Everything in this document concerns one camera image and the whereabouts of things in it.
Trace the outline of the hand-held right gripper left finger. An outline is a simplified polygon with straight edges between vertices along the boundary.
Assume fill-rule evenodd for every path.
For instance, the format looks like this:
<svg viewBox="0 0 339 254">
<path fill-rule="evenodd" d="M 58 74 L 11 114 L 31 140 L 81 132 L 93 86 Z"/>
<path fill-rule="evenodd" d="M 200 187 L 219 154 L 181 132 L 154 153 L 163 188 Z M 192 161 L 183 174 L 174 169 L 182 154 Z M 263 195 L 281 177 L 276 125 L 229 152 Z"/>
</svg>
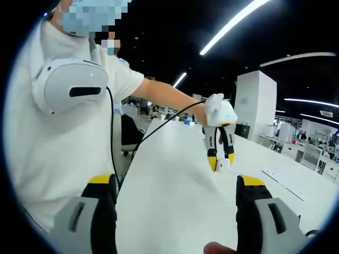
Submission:
<svg viewBox="0 0 339 254">
<path fill-rule="evenodd" d="M 92 178 L 54 217 L 51 245 L 57 253 L 117 253 L 117 184 L 114 174 Z"/>
</svg>

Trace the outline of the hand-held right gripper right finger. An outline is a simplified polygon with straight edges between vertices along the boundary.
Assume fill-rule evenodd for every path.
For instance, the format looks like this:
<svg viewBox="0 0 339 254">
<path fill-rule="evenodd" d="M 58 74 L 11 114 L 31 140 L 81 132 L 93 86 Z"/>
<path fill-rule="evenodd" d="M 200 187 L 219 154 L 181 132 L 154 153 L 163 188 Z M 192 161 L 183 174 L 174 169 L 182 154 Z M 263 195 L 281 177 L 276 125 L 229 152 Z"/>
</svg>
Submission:
<svg viewBox="0 0 339 254">
<path fill-rule="evenodd" d="M 297 253 L 299 217 L 273 198 L 258 178 L 239 175 L 236 183 L 237 253 Z"/>
</svg>

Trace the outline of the person's left hand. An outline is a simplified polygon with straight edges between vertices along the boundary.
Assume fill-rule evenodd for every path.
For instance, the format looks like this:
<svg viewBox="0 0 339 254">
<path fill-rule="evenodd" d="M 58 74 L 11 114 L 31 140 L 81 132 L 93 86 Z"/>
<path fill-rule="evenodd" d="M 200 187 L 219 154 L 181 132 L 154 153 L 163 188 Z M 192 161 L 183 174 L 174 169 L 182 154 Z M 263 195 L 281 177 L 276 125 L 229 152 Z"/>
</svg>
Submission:
<svg viewBox="0 0 339 254">
<path fill-rule="evenodd" d="M 226 119 L 225 106 L 222 102 L 224 94 L 212 94 L 204 103 L 206 126 L 218 127 Z"/>
</svg>

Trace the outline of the person's right hand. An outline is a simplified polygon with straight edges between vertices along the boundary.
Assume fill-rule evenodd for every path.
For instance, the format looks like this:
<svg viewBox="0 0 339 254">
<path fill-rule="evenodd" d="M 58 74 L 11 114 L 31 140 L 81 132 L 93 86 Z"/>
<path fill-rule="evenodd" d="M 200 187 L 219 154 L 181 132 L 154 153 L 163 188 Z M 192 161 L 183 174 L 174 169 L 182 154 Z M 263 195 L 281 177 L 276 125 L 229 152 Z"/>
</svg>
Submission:
<svg viewBox="0 0 339 254">
<path fill-rule="evenodd" d="M 203 248 L 204 254 L 236 254 L 236 251 L 217 242 L 209 242 Z"/>
</svg>

